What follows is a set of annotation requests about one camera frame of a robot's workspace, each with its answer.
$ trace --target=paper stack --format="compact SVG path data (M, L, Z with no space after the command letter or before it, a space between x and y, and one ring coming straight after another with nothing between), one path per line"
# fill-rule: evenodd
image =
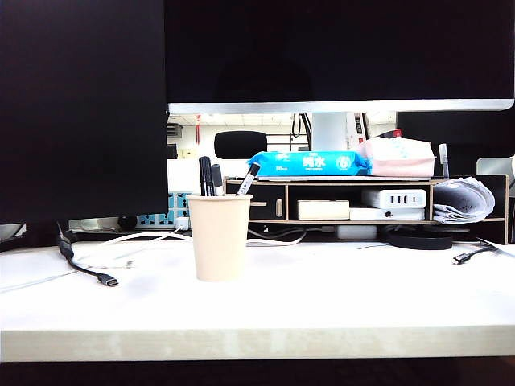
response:
M492 192L473 177L449 179L435 185L435 221L445 224L477 223L493 211Z

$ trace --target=wet wipes package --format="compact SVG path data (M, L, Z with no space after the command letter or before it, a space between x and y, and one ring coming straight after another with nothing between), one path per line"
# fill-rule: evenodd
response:
M259 176L368 175L370 163L354 151L262 151L249 160L259 163Z

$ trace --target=paper cup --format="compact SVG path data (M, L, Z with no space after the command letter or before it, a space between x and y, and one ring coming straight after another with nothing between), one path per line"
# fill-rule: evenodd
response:
M228 281L241 275L252 195L189 195L196 276Z

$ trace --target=drawer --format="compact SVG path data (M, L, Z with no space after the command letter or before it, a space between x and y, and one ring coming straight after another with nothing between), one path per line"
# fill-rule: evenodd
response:
M227 193L236 193L239 184L227 183ZM285 187L278 185L250 186L249 194L251 220L285 220L286 219L286 194Z

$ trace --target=desk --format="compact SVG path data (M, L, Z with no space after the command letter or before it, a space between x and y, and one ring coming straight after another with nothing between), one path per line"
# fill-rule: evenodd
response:
M76 255L95 243L74 244ZM133 251L116 244L99 257ZM111 271L0 294L2 361L515 355L515 258L474 247L248 248L245 276L195 279L192 244L159 241ZM56 248L0 254L2 284L69 270Z

